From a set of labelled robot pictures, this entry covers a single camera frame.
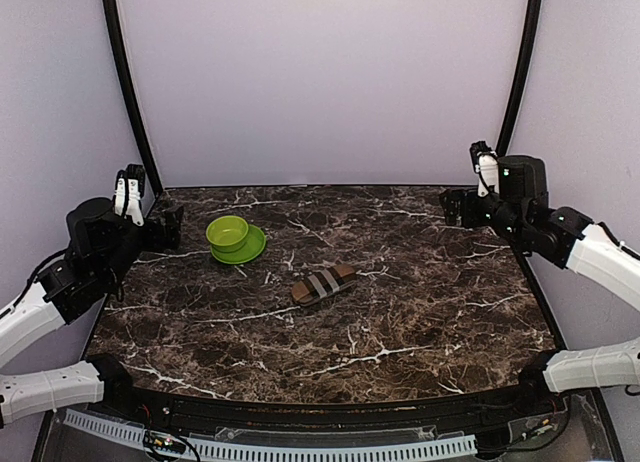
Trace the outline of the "plaid sunglasses case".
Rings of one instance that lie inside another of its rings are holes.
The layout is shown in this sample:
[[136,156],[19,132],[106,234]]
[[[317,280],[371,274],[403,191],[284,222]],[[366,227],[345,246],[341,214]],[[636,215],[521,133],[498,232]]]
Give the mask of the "plaid sunglasses case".
[[300,306],[313,305],[346,290],[357,279],[357,271],[352,266],[333,265],[297,281],[291,288],[292,300]]

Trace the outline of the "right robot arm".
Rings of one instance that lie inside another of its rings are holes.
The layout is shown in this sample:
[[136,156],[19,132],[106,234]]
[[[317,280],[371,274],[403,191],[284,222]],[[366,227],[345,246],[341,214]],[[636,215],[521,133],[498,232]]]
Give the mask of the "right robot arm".
[[[489,227],[523,256],[536,253],[561,269],[590,279],[639,306],[639,254],[603,222],[571,207],[549,205],[543,160],[500,157],[480,141],[470,148],[478,185],[447,189],[440,196],[445,222],[467,229]],[[639,393],[639,341],[584,350],[544,351],[519,374],[510,406],[534,414],[550,393],[624,386]]]

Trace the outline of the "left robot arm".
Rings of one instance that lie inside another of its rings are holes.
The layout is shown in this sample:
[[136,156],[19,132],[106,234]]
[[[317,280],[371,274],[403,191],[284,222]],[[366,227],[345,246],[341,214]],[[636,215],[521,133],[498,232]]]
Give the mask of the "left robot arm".
[[[123,281],[139,255],[174,250],[184,209],[136,224],[104,197],[81,203],[66,217],[70,242],[47,257],[25,289],[1,310],[1,362],[7,364],[36,341],[72,324],[109,295],[122,297]],[[120,418],[141,409],[132,378],[109,354],[73,365],[1,378],[1,423],[82,403],[104,403]]]

